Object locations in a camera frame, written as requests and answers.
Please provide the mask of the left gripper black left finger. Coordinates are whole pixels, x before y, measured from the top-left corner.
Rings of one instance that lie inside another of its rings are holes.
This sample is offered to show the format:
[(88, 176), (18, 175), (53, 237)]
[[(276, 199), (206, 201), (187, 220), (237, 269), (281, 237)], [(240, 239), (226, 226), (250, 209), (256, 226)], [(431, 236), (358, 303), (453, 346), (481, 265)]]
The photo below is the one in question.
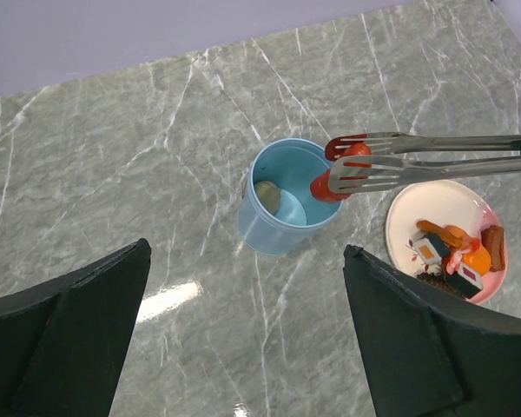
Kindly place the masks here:
[(0, 297), (0, 416), (106, 416), (151, 264), (140, 239)]

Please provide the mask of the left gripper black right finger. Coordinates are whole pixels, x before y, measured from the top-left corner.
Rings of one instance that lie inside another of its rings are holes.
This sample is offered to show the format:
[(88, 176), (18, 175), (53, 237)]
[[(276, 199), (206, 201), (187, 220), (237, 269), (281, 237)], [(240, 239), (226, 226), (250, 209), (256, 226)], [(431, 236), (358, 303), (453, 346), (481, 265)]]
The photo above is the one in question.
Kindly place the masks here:
[(343, 268), (378, 416), (521, 416), (521, 319), (462, 301), (359, 246)]

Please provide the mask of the red sausage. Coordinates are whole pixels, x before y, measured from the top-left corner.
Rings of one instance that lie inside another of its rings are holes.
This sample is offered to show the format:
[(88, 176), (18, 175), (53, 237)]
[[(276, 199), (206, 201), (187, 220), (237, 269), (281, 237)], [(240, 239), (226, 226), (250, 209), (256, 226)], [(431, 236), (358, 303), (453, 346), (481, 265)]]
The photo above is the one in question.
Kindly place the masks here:
[[(369, 156), (371, 150), (363, 142), (355, 142), (347, 149), (345, 149), (341, 156)], [(319, 175), (310, 185), (310, 191), (316, 200), (326, 203), (336, 203), (346, 200), (351, 194), (351, 191), (346, 193), (334, 193), (328, 188), (328, 180), (330, 169), (327, 169), (323, 174)]]

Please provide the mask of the steel serving tongs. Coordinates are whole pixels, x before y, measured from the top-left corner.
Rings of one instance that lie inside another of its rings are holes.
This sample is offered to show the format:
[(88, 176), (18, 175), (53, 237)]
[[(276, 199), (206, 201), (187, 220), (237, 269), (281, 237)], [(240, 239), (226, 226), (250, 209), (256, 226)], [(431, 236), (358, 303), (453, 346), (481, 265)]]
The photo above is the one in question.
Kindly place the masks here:
[[(398, 157), (438, 151), (516, 151), (517, 154), (453, 162)], [(328, 178), (331, 192), (385, 191), (420, 182), (521, 172), (521, 135), (426, 137), (376, 132), (338, 136), (326, 145), (325, 157), (333, 163)]]

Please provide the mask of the light blue cylindrical container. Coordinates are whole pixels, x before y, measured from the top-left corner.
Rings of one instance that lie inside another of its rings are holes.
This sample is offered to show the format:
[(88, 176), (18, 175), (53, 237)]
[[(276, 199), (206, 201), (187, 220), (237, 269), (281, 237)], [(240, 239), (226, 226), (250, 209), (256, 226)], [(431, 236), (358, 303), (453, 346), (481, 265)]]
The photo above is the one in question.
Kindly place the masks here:
[[(264, 255), (285, 255), (324, 228), (339, 213), (342, 203), (313, 198), (311, 183), (331, 167), (324, 149), (300, 138), (268, 144), (253, 159), (247, 172), (244, 196), (237, 214), (241, 238)], [(271, 182), (280, 191), (280, 205), (271, 214), (254, 185)]]

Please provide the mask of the beige round dumpling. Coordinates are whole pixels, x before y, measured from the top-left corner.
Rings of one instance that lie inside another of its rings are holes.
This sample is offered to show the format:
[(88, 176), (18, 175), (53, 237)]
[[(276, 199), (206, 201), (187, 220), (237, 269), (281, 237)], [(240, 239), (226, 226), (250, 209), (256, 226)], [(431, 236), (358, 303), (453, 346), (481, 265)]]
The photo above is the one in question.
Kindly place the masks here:
[(281, 190), (273, 182), (259, 181), (254, 184), (254, 192), (260, 204), (270, 215), (276, 215), (281, 205)]

